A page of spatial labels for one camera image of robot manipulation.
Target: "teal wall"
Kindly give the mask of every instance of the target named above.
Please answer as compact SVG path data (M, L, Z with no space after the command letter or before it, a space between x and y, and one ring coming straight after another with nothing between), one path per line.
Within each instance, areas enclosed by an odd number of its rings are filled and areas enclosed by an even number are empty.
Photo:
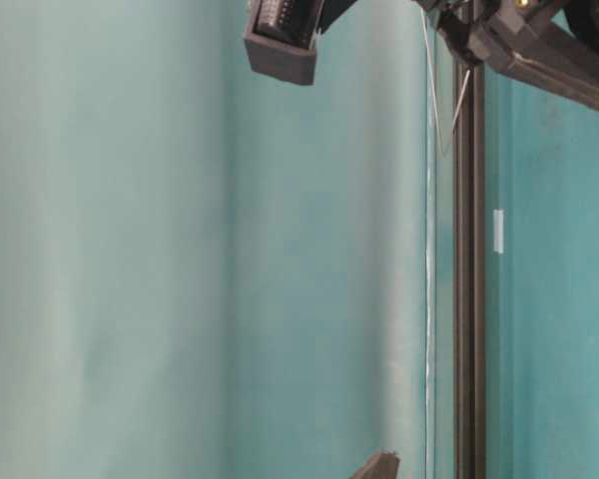
M424 477L424 52L384 3L301 89L243 2L0 0L1 479Z
M599 114L494 75L487 103L488 476L599 478Z

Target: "black 3d printed part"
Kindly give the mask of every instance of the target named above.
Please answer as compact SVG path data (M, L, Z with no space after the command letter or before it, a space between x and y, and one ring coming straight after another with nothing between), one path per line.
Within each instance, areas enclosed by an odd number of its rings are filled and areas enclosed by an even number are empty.
M399 458L394 453L376 452L350 479L396 479Z
M245 45L254 72L312 85L323 0L253 0Z

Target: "black plastic piece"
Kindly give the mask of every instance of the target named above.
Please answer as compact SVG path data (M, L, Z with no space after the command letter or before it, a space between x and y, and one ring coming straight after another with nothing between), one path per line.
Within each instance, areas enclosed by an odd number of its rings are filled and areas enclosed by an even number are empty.
M323 0L313 0L309 3L307 19L301 10L296 10L298 16L282 25L281 31L287 32L283 34L276 33L274 22L269 19L269 10L264 12L266 18L263 17L261 21L263 0L253 0L251 19L247 25L244 40L254 72L297 85L312 85L317 58L312 38L322 2ZM281 14L282 10L271 17L277 15L279 18ZM299 17L303 19L303 22L296 19ZM309 34L298 34L298 32L309 32ZM287 38L290 43L282 41L281 38Z
M396 479L399 458L394 453L376 452L350 479Z

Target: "metal frame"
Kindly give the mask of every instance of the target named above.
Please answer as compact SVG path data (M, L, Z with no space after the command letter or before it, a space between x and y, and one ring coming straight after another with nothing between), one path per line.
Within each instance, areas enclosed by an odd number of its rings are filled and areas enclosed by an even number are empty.
M470 22L481 2L461 12ZM455 63L458 100L467 67ZM484 71L473 67L464 108L454 137L455 163L455 475L484 479L485 438L485 290L484 290Z

